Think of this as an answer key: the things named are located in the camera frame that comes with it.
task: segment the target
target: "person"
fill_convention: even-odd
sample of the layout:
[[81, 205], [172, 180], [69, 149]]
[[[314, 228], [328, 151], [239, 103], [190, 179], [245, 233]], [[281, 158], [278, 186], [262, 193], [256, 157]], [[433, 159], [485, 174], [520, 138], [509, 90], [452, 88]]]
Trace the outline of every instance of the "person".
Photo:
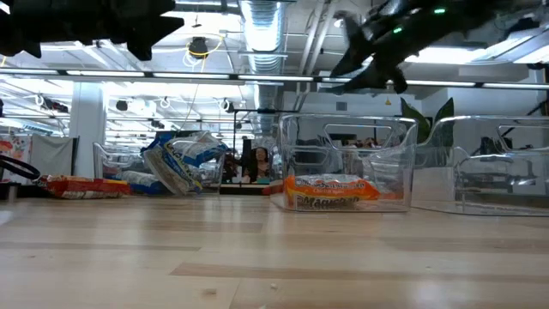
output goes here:
[[243, 184], [249, 184], [251, 181], [250, 181], [250, 171], [248, 171], [248, 169], [246, 168], [244, 170], [244, 177], [242, 178], [242, 183]]
[[232, 182], [232, 178], [237, 176], [237, 169], [240, 165], [240, 160], [235, 159], [232, 154], [226, 154], [225, 165], [223, 166], [222, 181], [224, 183]]
[[268, 151], [267, 149], [260, 147], [256, 148], [255, 160], [251, 162], [249, 168], [251, 183], [257, 182], [258, 179], [268, 178]]

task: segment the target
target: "clear plastic bin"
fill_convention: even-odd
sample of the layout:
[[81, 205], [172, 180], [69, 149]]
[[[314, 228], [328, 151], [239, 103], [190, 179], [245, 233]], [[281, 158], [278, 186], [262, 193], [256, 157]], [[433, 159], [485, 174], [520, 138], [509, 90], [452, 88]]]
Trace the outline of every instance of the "clear plastic bin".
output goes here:
[[[378, 145], [343, 145], [353, 138]], [[416, 139], [412, 119], [283, 116], [269, 156], [271, 201], [295, 211], [408, 211]]]
[[[196, 177], [202, 184], [201, 194], [219, 194], [221, 185], [221, 174], [225, 155], [220, 155], [216, 160], [202, 163], [196, 169]], [[94, 170], [96, 178], [103, 179], [121, 179], [124, 172], [139, 172], [153, 175], [153, 172], [148, 167], [142, 154], [138, 150], [127, 148], [113, 147], [94, 143]], [[132, 192], [140, 192], [139, 187], [134, 186], [132, 181]], [[167, 188], [165, 190], [154, 190], [158, 192], [155, 195], [173, 195]]]
[[417, 148], [413, 207], [549, 215], [549, 119], [446, 118]]

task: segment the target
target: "pillar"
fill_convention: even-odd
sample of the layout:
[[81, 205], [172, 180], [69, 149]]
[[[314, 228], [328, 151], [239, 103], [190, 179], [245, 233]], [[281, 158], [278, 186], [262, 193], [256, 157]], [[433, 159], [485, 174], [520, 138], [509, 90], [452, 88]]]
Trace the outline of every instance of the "pillar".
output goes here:
[[94, 177], [94, 142], [105, 143], [108, 95], [102, 84], [75, 82], [70, 110], [70, 137], [79, 137], [75, 175]]

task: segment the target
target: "ventilation duct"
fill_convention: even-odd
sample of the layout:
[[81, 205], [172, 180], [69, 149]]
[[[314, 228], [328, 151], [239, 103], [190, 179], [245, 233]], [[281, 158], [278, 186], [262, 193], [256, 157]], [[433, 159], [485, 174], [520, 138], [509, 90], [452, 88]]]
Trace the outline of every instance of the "ventilation duct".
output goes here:
[[[286, 4], [276, 1], [241, 1], [240, 8], [245, 19], [244, 36], [251, 52], [281, 52]], [[282, 73], [282, 58], [275, 55], [255, 54], [249, 56], [253, 74], [279, 75]], [[282, 109], [279, 88], [255, 84], [256, 108]], [[259, 117], [258, 130], [269, 132], [275, 118]]]

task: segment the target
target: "desk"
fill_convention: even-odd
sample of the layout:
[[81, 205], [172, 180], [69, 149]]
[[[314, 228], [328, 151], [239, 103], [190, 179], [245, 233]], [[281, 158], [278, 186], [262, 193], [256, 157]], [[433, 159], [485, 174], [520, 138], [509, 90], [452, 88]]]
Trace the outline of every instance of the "desk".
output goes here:
[[549, 220], [266, 197], [0, 204], [2, 308], [549, 307]]

